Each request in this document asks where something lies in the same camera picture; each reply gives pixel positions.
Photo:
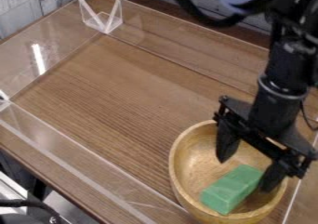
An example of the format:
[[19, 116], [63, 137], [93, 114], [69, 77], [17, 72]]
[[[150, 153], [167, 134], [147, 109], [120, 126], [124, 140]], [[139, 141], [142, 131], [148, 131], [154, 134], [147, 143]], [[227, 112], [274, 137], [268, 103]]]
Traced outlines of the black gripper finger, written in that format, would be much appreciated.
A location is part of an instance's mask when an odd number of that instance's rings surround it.
[[274, 162], [266, 169], [258, 187], [263, 192], [270, 192], [287, 176], [289, 168], [283, 162]]
[[239, 148], [239, 133], [227, 121], [219, 120], [216, 135], [216, 157], [224, 163], [235, 154]]

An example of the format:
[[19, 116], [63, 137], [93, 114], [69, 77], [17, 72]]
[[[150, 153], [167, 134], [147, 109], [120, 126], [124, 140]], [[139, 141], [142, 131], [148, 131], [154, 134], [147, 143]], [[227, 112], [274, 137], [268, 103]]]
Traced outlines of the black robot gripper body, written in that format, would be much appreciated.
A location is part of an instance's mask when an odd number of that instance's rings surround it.
[[220, 97], [220, 107], [214, 120], [224, 120], [236, 129], [240, 140], [246, 141], [274, 162], [283, 162], [286, 177], [302, 178], [318, 151], [302, 137], [295, 120], [303, 110], [309, 89], [279, 87], [267, 75], [258, 77], [258, 91], [252, 103], [228, 96]]

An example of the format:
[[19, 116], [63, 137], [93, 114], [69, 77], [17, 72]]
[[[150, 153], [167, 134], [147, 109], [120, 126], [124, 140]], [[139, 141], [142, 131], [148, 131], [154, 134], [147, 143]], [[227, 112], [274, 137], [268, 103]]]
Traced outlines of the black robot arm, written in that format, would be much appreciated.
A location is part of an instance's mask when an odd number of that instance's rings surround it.
[[258, 183], [268, 192], [286, 177], [302, 178], [318, 160], [318, 150], [295, 127], [309, 91], [318, 87], [318, 0], [220, 0], [232, 11], [223, 19], [210, 18], [192, 0], [175, 1], [208, 27], [230, 27], [255, 14], [264, 14], [272, 24], [268, 62], [256, 79], [255, 100], [247, 103], [222, 96], [214, 115], [219, 161], [226, 162], [246, 141], [272, 160]]

